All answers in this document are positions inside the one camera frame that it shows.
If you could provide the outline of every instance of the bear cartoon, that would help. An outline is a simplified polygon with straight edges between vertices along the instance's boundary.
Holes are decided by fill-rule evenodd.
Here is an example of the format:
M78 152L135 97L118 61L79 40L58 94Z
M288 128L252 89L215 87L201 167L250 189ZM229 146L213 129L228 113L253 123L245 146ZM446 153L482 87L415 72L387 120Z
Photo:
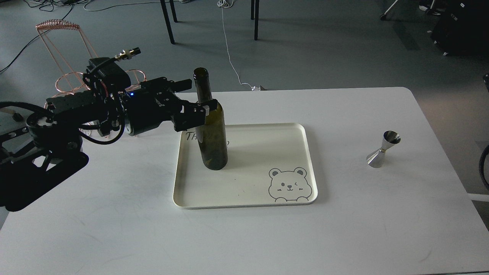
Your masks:
M268 175L271 177L268 193L275 201L309 201L312 188L306 180L307 172L302 167L294 171L280 171L273 168Z

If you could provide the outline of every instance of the bottle mouth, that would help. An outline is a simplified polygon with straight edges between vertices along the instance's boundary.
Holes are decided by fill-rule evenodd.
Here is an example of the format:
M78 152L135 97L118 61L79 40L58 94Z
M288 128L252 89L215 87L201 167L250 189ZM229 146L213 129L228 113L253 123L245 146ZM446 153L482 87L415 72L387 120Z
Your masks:
M200 79L200 78L207 78L209 77L209 72L207 71L206 68L196 68L194 70L194 79Z

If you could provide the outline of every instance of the jigger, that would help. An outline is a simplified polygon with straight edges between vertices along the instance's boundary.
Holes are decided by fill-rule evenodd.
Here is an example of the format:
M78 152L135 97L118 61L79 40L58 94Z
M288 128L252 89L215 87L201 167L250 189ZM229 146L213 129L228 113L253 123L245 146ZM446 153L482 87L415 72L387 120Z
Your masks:
M400 142L400 136L394 131L386 131L382 146L367 156L367 163L373 168L380 168L384 163L385 151Z

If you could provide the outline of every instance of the connector plug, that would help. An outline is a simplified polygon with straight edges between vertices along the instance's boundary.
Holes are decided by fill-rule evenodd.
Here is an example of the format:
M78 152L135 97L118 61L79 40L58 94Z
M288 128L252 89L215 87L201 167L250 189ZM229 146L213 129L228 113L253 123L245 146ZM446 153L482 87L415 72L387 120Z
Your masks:
M114 56L114 58L117 61L121 61L121 60L124 60L124 59L131 59L134 55L138 55L140 53L141 53L141 50L138 47L137 48L134 48L134 49L131 49L131 50L125 49L121 53L119 53L116 56Z

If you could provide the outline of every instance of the dark green glass bottle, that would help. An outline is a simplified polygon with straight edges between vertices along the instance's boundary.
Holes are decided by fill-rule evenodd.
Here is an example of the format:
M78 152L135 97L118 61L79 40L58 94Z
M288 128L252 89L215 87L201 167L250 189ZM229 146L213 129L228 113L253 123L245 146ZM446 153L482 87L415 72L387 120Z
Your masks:
M209 72L205 68L195 69L194 81L199 103L211 100ZM226 166L227 145L222 106L218 103L217 109L210 111L209 115L205 117L205 124L195 129L205 167L220 170Z

